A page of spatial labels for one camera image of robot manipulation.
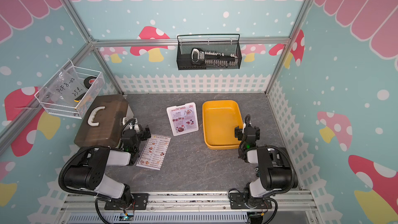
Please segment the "yellow-header menu sheet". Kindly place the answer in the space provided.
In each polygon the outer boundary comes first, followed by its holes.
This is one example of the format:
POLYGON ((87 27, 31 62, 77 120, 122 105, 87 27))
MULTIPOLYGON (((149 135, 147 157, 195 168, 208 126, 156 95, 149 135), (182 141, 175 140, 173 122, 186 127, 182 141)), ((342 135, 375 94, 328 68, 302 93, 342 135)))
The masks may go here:
POLYGON ((161 170, 171 137, 152 134, 137 162, 137 167, 161 170))

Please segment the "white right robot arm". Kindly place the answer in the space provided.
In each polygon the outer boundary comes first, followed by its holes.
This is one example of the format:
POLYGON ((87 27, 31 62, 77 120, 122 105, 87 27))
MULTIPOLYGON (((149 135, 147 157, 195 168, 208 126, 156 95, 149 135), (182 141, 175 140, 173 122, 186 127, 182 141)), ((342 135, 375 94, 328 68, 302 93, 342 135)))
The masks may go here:
POLYGON ((248 224, 269 224, 276 216, 276 195, 285 194, 298 186, 298 178, 288 152, 274 145, 258 146, 260 128, 251 124, 251 116, 244 119, 242 128, 236 127, 235 137, 240 141, 238 158, 255 164, 257 179, 247 183, 243 191, 228 191, 231 209, 247 209, 248 224))

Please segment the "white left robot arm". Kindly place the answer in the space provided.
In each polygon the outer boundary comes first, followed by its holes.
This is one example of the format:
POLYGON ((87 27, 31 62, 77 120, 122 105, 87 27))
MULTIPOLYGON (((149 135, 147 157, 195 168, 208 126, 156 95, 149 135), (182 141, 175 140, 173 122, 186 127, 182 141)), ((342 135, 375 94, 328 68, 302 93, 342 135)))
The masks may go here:
POLYGON ((109 221, 100 212, 100 201, 105 202, 107 210, 122 210, 123 220, 132 221, 136 210, 146 209, 149 195, 133 194, 129 185, 108 177, 105 170, 110 166, 133 166, 140 156, 141 142, 149 138, 148 126, 142 127, 135 118, 127 120, 119 135, 121 147, 80 148, 61 169, 60 188, 71 194, 93 196, 96 213, 105 224, 109 221))

